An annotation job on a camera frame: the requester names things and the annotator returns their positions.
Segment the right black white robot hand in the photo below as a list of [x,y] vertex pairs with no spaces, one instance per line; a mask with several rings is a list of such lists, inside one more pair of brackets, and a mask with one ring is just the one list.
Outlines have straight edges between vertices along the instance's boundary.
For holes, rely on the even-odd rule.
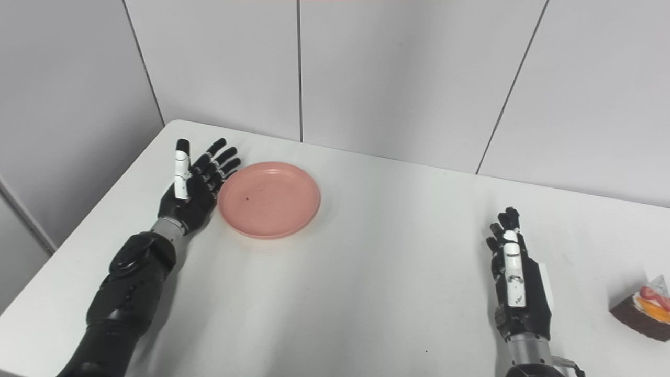
[[492,236],[486,244],[492,252],[496,329],[505,341],[522,334],[549,341],[552,312],[540,266],[529,256],[521,233],[519,212],[505,208],[489,228]]

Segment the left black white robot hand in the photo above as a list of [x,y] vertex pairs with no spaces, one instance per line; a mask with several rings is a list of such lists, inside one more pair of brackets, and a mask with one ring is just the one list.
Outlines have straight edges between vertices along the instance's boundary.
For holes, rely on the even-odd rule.
[[225,181],[241,167],[235,147],[217,139],[195,161],[191,143],[178,139],[174,153],[174,179],[160,200],[158,218],[177,224],[184,234],[201,229],[215,208]]

